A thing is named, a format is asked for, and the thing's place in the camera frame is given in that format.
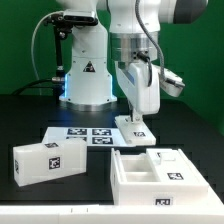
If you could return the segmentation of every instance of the warning label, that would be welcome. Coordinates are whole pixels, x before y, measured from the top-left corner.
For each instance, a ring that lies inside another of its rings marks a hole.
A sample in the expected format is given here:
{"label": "warning label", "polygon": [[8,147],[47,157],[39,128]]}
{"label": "warning label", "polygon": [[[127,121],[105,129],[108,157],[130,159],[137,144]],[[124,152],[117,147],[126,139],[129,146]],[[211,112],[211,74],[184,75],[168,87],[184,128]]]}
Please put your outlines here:
{"label": "warning label", "polygon": [[83,72],[96,72],[91,61],[86,65]]}

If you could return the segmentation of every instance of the green backdrop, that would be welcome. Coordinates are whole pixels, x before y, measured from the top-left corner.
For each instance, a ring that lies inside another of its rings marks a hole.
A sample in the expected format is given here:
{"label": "green backdrop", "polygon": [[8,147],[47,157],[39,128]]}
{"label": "green backdrop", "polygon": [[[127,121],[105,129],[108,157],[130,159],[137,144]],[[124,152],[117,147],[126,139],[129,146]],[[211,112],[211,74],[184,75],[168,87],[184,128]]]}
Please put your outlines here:
{"label": "green backdrop", "polygon": [[[33,30],[46,14],[60,10],[55,0],[0,1],[0,94],[35,80],[30,43]],[[184,101],[224,134],[224,0],[209,0],[206,12],[193,24],[162,24],[160,45],[166,67],[180,75],[186,84],[178,100]],[[99,12],[101,22],[109,26],[110,16]],[[64,64],[70,67],[71,39],[63,43]],[[40,78],[55,74],[52,27],[41,27],[35,45]],[[113,64],[108,69],[114,75]],[[24,94],[37,94],[26,91]],[[123,96],[114,82],[114,94]],[[167,95],[161,92],[162,98]]]}

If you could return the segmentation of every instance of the black tabletop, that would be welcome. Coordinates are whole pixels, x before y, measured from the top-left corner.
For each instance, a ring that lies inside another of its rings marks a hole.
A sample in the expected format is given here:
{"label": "black tabletop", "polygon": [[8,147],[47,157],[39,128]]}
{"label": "black tabletop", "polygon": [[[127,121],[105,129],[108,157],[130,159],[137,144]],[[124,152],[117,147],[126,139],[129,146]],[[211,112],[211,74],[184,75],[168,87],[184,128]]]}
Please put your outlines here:
{"label": "black tabletop", "polygon": [[[128,113],[126,100],[102,112],[78,112],[48,96],[0,96],[0,205],[113,204],[110,147],[88,147],[87,172],[18,187],[13,176],[13,147],[40,143],[48,127],[115,128],[114,117]],[[223,200],[224,137],[187,105],[161,100],[158,114],[144,116],[157,148],[181,148]],[[145,146],[117,147],[138,154]]]}

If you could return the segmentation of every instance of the open box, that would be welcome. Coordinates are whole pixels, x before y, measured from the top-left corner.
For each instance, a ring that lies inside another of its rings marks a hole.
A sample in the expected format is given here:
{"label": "open box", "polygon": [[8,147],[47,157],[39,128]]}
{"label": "open box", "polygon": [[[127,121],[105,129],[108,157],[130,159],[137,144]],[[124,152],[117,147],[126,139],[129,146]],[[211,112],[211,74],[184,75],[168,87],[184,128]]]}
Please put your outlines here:
{"label": "open box", "polygon": [[115,205],[204,205],[209,184],[181,150],[147,149],[121,155],[112,149]]}

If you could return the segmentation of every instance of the white cardboard box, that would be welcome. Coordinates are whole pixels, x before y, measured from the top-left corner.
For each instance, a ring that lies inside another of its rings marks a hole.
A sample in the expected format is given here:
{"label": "white cardboard box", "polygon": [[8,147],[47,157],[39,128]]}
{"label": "white cardboard box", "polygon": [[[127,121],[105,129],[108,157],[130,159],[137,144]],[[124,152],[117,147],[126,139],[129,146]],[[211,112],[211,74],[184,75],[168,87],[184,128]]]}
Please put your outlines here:
{"label": "white cardboard box", "polygon": [[147,149],[120,155],[112,150],[111,186],[115,205],[203,205],[209,184],[181,150]]}
{"label": "white cardboard box", "polygon": [[19,186],[86,172],[87,146],[82,139],[14,147],[13,154]]}

